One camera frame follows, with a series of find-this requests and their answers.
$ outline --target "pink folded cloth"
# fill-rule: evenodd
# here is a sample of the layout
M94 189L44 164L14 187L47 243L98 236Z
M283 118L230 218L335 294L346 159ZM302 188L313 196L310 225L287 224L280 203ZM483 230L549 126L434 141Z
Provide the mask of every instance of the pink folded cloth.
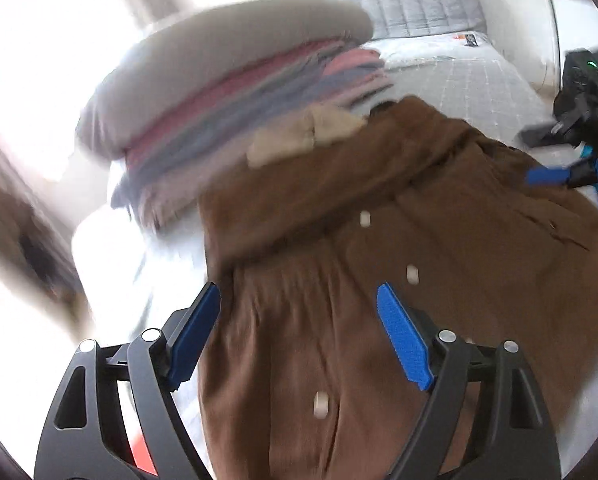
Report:
M219 83L204 88L159 118L143 136L132 143L126 153L126 167L128 169L135 167L153 152L153 148L158 144L167 142L170 134L176 135L182 128L200 121L204 113L218 106L227 105L229 99L239 97L241 92L250 92L288 67L343 45L344 42L339 40L312 41L278 56L262 60L239 72L233 72Z
M367 95L392 85L393 81L390 76L388 76L382 69L379 69L355 82L349 88L328 96L321 102L340 107L349 107L354 104L354 102L359 101L362 97L366 97Z
M380 54L376 50L368 48L353 48L336 55L323 70L323 75L332 75L348 68L355 68L362 65L375 63L377 66L383 66Z

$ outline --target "bed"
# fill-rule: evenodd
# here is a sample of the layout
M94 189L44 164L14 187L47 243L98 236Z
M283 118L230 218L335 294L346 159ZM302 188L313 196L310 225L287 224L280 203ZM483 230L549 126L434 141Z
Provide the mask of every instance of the bed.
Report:
M551 119L546 104L490 44L478 0L353 1L375 23L375 36L365 47L381 53L394 81L391 88L357 104L354 113L367 114L379 102L415 94L446 115L463 118L487 136L514 146L521 128ZM467 46L466 34L473 34L478 46ZM578 157L569 148L533 155L548 165L568 164ZM118 177L119 171L112 171L111 182ZM205 283L202 224L194 208L155 234L141 231L127 211L103 206L77 228L73 256L101 344L119 343L146 327L161 326L172 311L189 306ZM209 467L196 377L174 398ZM564 475L597 436L598 369L559 430Z

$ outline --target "folded towel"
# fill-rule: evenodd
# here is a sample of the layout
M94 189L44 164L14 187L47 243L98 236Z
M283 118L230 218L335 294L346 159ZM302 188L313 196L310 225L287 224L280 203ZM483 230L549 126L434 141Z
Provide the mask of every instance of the folded towel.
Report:
M352 48L335 56L323 70L323 75L332 75L358 66L382 67L380 53L369 48Z
M231 73L218 84L204 88L160 117L146 133L131 143L126 153L126 167L138 166L167 142L184 131L190 131L217 109L237 105L240 98L258 89L285 82L344 47L343 41L314 41Z
M325 102L334 106L349 107L359 101L359 99L392 85L393 80L383 70L377 70L361 78L354 85L350 86L350 88L329 96Z
M239 106L211 114L201 125L178 135L139 167L129 170L114 191L111 205L135 208L142 189L169 171L206 156L233 137L251 132L275 117L327 101L377 70L359 67L326 77L321 76L322 72L322 66L306 69L279 88L262 89L240 101Z
M314 106L311 109L313 121L316 123L315 129L319 131L320 144L343 139L365 124L362 118L330 105ZM263 130L270 135L275 134L272 128ZM216 178L241 161L246 161L248 148L252 146L253 139L259 131L234 137L198 162L185 164L146 186L136 208L138 223L146 229L158 231L176 220L197 201L199 194Z
M247 152L248 166L260 168L276 160L311 152L352 136L365 120L332 105L312 105L277 118L258 129Z
M362 44L363 9L333 0L256 0L196 12L158 27L97 86L76 138L115 160L159 117L231 72L310 41Z

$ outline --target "white button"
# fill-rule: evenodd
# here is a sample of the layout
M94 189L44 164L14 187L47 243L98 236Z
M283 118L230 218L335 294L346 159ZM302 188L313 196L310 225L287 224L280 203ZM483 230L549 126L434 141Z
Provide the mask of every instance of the white button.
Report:
M317 392L314 394L313 414L317 418L326 418L328 415L329 397L326 392Z
M514 341L506 341L503 343L503 348L506 350L506 352L510 352L511 354L516 354L519 352L519 345Z
M457 341L457 334L455 334L452 330L442 330L439 332L439 339L444 343L454 343Z
M370 227L370 213L368 211L361 212L361 227Z
M419 270L414 265L406 267L406 277L410 285L419 284Z
M87 354L90 350L95 348L95 341L93 339L84 339L81 343L79 343L79 352L83 352Z
M156 328L149 328L148 330L144 330L144 333L141 334L141 339L150 343L152 341L157 341L161 337L161 332Z

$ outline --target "brown cloth in background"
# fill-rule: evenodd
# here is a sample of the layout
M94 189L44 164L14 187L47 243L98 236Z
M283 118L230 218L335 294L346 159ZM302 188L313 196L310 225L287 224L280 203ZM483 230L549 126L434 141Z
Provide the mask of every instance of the brown cloth in background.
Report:
M222 303L200 394L217 478L385 477L426 395L378 319L384 282L439 327L517 341L558 425L598 359L598 211L575 191L525 187L534 164L406 98L345 142L206 192Z
M40 228L34 221L32 206L0 187L0 254L22 270L30 270L20 238L35 236Z

